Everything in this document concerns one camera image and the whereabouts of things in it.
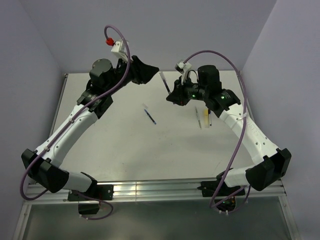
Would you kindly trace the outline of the yellow highlighter pen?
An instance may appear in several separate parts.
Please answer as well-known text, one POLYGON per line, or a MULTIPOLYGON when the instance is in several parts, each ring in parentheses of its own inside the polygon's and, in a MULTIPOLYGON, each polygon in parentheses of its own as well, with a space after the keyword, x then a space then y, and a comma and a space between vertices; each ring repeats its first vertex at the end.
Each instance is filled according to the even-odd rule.
POLYGON ((205 109, 203 111, 203 116, 204 116, 204 127, 209 128, 210 127, 210 121, 209 121, 209 112, 208 109, 205 109))

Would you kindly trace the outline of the thin white pen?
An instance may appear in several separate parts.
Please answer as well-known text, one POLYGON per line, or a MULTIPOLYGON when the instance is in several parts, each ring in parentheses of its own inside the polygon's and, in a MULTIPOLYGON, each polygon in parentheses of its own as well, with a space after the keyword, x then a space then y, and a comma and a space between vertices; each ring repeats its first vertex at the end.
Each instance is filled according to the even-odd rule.
POLYGON ((209 126, 212 126, 212 112, 210 110, 208 110, 208 119, 209 119, 209 126))

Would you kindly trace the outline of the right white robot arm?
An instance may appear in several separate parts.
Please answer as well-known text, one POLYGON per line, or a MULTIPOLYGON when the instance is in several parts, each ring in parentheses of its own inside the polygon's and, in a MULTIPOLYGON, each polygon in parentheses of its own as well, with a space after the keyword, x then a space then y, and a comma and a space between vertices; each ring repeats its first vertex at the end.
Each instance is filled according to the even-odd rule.
POLYGON ((220 194, 227 195, 238 186, 251 186, 262 191, 286 174, 291 152, 280 149, 260 130, 237 95, 222 87, 220 73, 214 65, 199 67, 197 82, 192 82, 191 69, 183 64, 179 64, 176 70, 181 76, 174 82, 167 101, 179 106, 185 106, 191 100, 203 101, 234 132, 252 159, 252 165, 230 169, 225 178, 216 183, 220 194))

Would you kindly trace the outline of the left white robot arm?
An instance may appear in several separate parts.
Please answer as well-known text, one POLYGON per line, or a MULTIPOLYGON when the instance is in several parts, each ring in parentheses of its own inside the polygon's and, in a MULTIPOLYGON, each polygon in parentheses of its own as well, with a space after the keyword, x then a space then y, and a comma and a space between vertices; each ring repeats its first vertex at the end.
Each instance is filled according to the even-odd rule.
POLYGON ((158 72, 158 67, 143 63, 136 55, 130 63, 119 59, 116 67, 105 58, 95 61, 86 89, 68 118, 43 144, 22 153, 27 175, 51 193, 65 189, 79 191, 86 200, 95 198, 98 188, 93 177, 84 172, 68 172, 60 166, 81 135, 111 106, 113 93, 128 83, 147 84, 158 72))

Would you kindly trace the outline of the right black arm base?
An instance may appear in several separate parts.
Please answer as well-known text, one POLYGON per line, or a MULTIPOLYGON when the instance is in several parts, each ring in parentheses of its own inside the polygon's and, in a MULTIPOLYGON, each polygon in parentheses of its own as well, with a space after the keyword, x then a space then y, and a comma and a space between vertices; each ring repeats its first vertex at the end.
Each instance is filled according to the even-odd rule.
MULTIPOLYGON (((201 191, 202 197, 212 198, 213 194, 218 188, 219 183, 220 183, 220 180, 201 181, 200 186, 198 186, 197 189, 201 191)), ((244 196, 245 193, 246 193, 245 189, 242 188, 241 186, 228 187, 225 183, 223 183, 217 192, 217 197, 222 197, 224 199, 231 194, 233 195, 225 199, 220 204, 218 204, 220 199, 214 199, 214 203, 212 205, 215 205, 215 208, 218 210, 218 212, 221 212, 221 213, 232 212, 237 207, 236 196, 244 196)))

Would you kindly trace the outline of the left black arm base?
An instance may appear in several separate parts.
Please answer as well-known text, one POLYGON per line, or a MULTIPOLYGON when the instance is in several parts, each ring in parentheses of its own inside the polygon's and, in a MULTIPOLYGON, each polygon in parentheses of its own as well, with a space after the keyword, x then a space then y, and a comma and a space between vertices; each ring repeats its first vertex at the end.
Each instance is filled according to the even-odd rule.
POLYGON ((114 207, 111 203, 113 199, 114 185, 113 184, 98 184, 86 192, 77 192, 75 190, 70 190, 67 196, 68 202, 78 202, 78 213, 82 217, 88 219, 101 219, 100 217, 94 217, 102 207, 109 206, 109 212, 104 218, 109 217, 113 211, 114 207))

